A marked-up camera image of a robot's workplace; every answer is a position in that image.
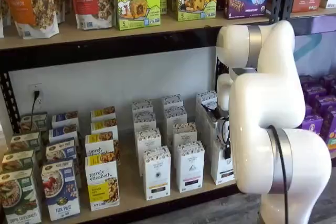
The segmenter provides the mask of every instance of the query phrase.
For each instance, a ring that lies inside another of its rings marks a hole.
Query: purple package
[[[328,108],[336,106],[336,97],[334,95],[327,95],[325,97],[318,97],[315,100],[313,112],[324,116]]]
[[[330,152],[336,151],[336,108],[326,113],[320,136]]]
[[[316,134],[320,134],[322,128],[323,118],[319,115],[306,115],[299,128],[303,130],[314,131]]]
[[[327,90],[317,84],[311,87],[303,88],[304,100],[311,106],[314,106],[315,98],[327,95]]]

